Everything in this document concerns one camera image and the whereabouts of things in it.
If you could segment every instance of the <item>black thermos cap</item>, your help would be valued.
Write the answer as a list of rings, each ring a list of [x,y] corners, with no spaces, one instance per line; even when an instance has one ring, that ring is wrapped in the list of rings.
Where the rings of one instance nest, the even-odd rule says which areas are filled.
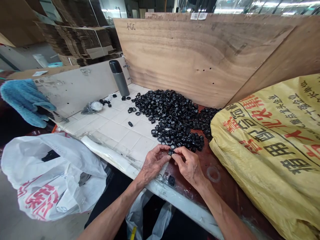
[[[122,73],[122,67],[117,60],[109,61],[109,65],[110,65],[112,73]]]

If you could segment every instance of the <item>yellow strap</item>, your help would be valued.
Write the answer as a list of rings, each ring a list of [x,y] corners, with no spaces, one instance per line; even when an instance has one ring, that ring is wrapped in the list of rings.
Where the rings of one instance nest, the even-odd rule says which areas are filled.
[[[137,230],[137,227],[134,226],[134,227],[133,227],[133,230],[132,230],[132,233],[131,233],[130,240],[134,240],[134,235],[136,235],[136,230]]]

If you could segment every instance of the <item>blue towel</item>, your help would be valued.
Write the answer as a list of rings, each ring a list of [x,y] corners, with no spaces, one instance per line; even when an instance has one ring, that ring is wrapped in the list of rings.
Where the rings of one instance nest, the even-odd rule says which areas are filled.
[[[49,118],[37,113],[37,106],[42,106],[50,111],[55,111],[46,97],[38,91],[32,79],[6,81],[0,89],[1,96],[13,107],[29,124],[45,128]]]

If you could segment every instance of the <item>brown table surface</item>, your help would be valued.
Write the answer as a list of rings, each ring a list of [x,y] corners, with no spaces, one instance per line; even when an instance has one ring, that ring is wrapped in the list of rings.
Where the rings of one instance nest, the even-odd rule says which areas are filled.
[[[204,136],[201,130],[191,131]],[[203,150],[201,152],[196,151],[196,154],[199,156],[204,176],[209,180],[211,178],[210,182],[216,192],[238,216],[245,217],[260,230],[267,233],[272,239],[283,239],[266,217],[252,204],[237,182],[220,163],[209,147],[206,138]],[[173,159],[170,160],[165,175],[167,177],[172,175],[175,178],[174,188],[177,192],[207,208],[200,194],[180,174],[179,167],[174,165]]]

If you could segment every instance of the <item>thermos bottle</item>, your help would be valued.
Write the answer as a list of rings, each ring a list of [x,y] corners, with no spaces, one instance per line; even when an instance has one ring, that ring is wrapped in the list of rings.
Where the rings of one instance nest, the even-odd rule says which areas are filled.
[[[111,71],[113,73],[113,77],[116,80],[116,84],[119,88],[121,96],[129,96],[129,89],[126,82],[126,78],[123,74],[122,67],[120,63],[117,60],[111,60],[109,61],[109,65],[111,68]]]

